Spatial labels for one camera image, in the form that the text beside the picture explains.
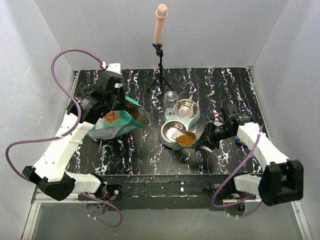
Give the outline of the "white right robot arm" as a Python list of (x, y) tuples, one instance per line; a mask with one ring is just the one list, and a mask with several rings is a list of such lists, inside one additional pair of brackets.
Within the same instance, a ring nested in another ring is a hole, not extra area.
[(220, 147), (220, 141), (238, 137), (250, 150), (244, 158), (246, 163), (251, 156), (257, 160), (263, 174), (261, 177), (250, 174), (238, 174), (243, 164), (227, 177), (214, 192), (216, 198), (226, 186), (227, 195), (237, 199), (243, 193), (261, 198), (267, 206), (298, 201), (304, 195), (304, 167), (298, 160), (291, 160), (268, 139), (262, 132), (262, 127), (245, 114), (242, 114), (235, 104), (228, 104), (221, 109), (223, 122), (216, 126), (210, 122), (206, 125), (199, 139), (192, 147), (196, 151), (211, 152)]

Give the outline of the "silver metal scoop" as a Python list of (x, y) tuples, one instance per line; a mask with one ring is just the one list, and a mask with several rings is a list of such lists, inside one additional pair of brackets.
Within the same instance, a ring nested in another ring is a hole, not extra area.
[(177, 129), (171, 134), (171, 138), (185, 149), (193, 149), (195, 151), (195, 145), (198, 137), (191, 131), (183, 129)]

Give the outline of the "black tripod stand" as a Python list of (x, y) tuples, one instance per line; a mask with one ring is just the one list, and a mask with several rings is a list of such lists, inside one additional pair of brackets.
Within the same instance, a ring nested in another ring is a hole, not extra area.
[(154, 44), (153, 43), (152, 46), (155, 48), (156, 55), (159, 57), (159, 64), (158, 64), (159, 72), (156, 75), (155, 80), (153, 81), (153, 83), (150, 85), (150, 87), (146, 91), (150, 92), (151, 88), (154, 85), (159, 86), (160, 89), (162, 89), (164, 86), (167, 86), (167, 87), (169, 87), (169, 89), (171, 91), (174, 91), (173, 88), (171, 87), (171, 85), (168, 83), (168, 81), (164, 77), (162, 44), (161, 43), (158, 43), (158, 44)]

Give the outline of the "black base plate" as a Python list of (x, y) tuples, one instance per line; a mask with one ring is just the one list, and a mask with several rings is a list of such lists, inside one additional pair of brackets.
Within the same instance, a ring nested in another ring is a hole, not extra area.
[(107, 200), (120, 210), (213, 209), (214, 191), (226, 174), (101, 175)]

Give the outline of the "green pet food bag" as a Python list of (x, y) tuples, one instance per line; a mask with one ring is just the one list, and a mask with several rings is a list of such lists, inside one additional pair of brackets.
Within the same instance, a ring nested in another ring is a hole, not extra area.
[(124, 110), (113, 110), (100, 118), (88, 132), (94, 141), (110, 140), (152, 125), (153, 117), (130, 97), (125, 98)]

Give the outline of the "teal double pet bowl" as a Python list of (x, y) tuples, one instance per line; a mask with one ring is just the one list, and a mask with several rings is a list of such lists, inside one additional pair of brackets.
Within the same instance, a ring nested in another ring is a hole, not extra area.
[(174, 133), (177, 130), (191, 130), (200, 119), (199, 106), (191, 99), (179, 99), (175, 91), (168, 91), (164, 94), (163, 110), (163, 125), (158, 134), (159, 142), (174, 151), (182, 150), (183, 146), (176, 142)]

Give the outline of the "beige microphone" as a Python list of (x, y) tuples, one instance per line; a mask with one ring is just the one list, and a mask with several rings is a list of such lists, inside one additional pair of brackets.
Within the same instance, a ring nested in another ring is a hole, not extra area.
[(155, 11), (155, 16), (156, 16), (156, 21), (155, 21), (155, 28), (154, 28), (152, 43), (154, 45), (158, 45), (160, 43), (164, 21), (168, 16), (168, 7), (165, 4), (158, 5)]

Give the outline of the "aluminium rail frame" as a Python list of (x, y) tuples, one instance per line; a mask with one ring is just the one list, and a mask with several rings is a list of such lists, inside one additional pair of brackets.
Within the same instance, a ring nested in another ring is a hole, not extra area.
[(300, 202), (273, 207), (259, 199), (239, 207), (213, 208), (207, 195), (190, 185), (168, 182), (156, 195), (154, 184), (138, 186), (114, 204), (121, 213), (72, 194), (56, 201), (37, 191), (24, 240), (310, 240)]

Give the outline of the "blue yellow small toy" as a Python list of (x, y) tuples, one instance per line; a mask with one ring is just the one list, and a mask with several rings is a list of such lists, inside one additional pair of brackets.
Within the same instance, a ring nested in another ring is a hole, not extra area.
[(246, 146), (246, 143), (243, 140), (241, 140), (239, 137), (236, 138), (236, 144), (240, 146)]

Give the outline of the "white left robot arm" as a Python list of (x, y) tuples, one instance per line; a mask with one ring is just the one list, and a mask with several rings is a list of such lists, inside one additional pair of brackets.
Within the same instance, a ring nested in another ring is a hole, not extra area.
[(100, 72), (95, 84), (84, 87), (74, 97), (80, 106), (78, 112), (70, 102), (63, 117), (58, 137), (50, 143), (42, 157), (22, 173), (47, 196), (62, 201), (71, 193), (89, 193), (95, 200), (106, 196), (107, 183), (96, 174), (77, 174), (65, 169), (74, 152), (99, 119), (111, 111), (125, 108), (122, 69), (119, 63), (111, 63)]

